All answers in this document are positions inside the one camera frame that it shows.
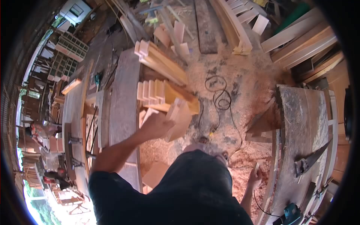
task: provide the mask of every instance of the sawdust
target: sawdust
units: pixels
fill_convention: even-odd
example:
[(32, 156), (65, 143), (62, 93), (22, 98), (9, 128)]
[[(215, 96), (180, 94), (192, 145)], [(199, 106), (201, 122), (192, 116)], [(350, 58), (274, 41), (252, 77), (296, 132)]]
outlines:
[[(186, 5), (193, 7), (193, 3), (188, 2), (192, 1), (184, 1)], [(140, 146), (141, 175), (144, 176), (155, 161), (171, 165), (187, 145), (196, 142), (201, 136), (207, 136), (209, 144), (205, 151), (209, 154), (227, 151), (231, 155), (240, 147), (229, 162), (229, 170), (233, 177), (233, 196), (239, 202), (244, 195), (248, 176), (256, 161), (266, 160), (261, 166), (263, 181), (255, 191), (256, 199), (261, 205), (269, 176), (271, 144), (245, 141), (246, 125), (256, 114), (266, 110), (266, 104), (274, 95), (275, 85), (290, 83), (291, 78), (280, 66), (271, 61), (268, 53), (263, 53), (260, 37), (252, 33), (247, 24), (245, 24), (245, 29), (253, 44), (253, 50), (248, 56), (232, 55), (230, 47), (224, 40), (220, 24), (216, 20), (217, 17), (214, 18), (212, 19), (213, 32), (216, 32), (218, 54), (200, 54), (198, 38), (195, 37), (195, 40), (192, 40), (186, 32), (184, 35), (184, 42), (188, 43), (190, 49), (188, 66), (183, 67), (189, 78), (186, 90), (199, 98), (200, 114), (203, 111), (201, 120), (199, 120), (200, 114), (194, 115), (186, 135), (171, 143), (152, 140), (142, 144)], [(194, 22), (196, 21), (195, 9), (182, 19), (189, 26), (192, 34), (197, 35), (197, 24)], [(179, 62), (171, 50), (164, 51), (169, 57)], [(218, 116), (212, 102), (214, 93), (205, 87), (205, 80), (214, 75), (222, 76), (226, 80), (226, 90), (232, 99), (231, 112), (235, 124), (232, 121), (230, 109), (219, 110), (220, 117)], [(224, 83), (217, 79), (211, 86), (212, 88), (223, 87)], [(269, 113), (276, 120), (276, 109), (271, 109)], [(219, 123), (219, 118), (221, 121), (218, 129), (209, 136), (210, 130)], [(251, 211), (252, 220), (255, 222), (259, 208), (254, 199)]]

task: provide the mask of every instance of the hand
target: hand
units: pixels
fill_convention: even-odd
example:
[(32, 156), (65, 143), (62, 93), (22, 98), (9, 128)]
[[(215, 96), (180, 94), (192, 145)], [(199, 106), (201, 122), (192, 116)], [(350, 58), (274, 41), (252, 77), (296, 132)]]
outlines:
[(175, 122), (166, 120), (166, 115), (162, 112), (153, 113), (142, 125), (139, 133), (145, 141), (158, 139), (165, 136), (174, 125)]
[(259, 167), (257, 171), (257, 177), (255, 175), (255, 168), (252, 169), (249, 180), (247, 183), (247, 188), (251, 188), (253, 191), (261, 184), (262, 174), (261, 174), (261, 168)]

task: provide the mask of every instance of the worker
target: worker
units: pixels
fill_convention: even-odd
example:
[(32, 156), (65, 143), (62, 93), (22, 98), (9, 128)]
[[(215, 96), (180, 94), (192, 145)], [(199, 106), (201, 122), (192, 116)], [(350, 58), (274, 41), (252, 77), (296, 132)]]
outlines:
[(25, 128), (25, 134), (29, 135), (41, 148), (46, 147), (38, 140), (38, 137), (50, 138), (61, 132), (61, 125), (46, 125), (44, 126), (39, 121), (33, 121), (30, 126)]
[[(226, 160), (201, 151), (203, 144), (187, 146), (147, 195), (117, 174), (137, 146), (163, 137), (173, 126), (164, 114), (154, 113), (141, 129), (97, 156), (89, 193), (98, 224), (252, 224), (252, 193), (261, 183), (261, 169), (250, 173), (239, 204)], [(138, 168), (133, 171), (123, 174), (135, 176)]]

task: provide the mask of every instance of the window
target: window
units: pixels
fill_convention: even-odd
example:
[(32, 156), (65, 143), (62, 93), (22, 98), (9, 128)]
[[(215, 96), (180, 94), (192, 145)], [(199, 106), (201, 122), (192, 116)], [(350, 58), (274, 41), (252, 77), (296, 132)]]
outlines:
[(74, 4), (71, 9), (69, 10), (72, 14), (74, 14), (76, 17), (79, 17), (84, 10), (82, 10), (78, 5)]

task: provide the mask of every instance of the hair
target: hair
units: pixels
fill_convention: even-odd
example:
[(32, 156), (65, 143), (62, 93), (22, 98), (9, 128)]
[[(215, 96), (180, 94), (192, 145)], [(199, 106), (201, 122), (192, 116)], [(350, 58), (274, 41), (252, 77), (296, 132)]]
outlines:
[(29, 135), (30, 137), (32, 137), (32, 133), (31, 133), (31, 128), (30, 127), (26, 127), (25, 128), (25, 134)]

